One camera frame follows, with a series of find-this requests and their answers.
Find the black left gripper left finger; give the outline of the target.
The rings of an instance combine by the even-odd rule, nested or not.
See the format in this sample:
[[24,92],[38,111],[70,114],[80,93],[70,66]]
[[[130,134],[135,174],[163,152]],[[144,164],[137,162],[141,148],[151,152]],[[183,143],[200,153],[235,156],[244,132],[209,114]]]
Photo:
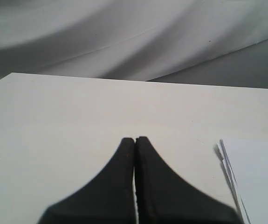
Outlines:
[[49,206],[41,224],[134,224],[134,140],[123,138],[105,167],[84,187]]

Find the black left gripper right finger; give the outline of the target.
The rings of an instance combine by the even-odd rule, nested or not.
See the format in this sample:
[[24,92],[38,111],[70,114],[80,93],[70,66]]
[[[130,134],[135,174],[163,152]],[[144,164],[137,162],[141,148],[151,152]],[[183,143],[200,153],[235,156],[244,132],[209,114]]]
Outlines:
[[240,224],[237,212],[190,185],[147,137],[135,143],[135,186],[141,224]]

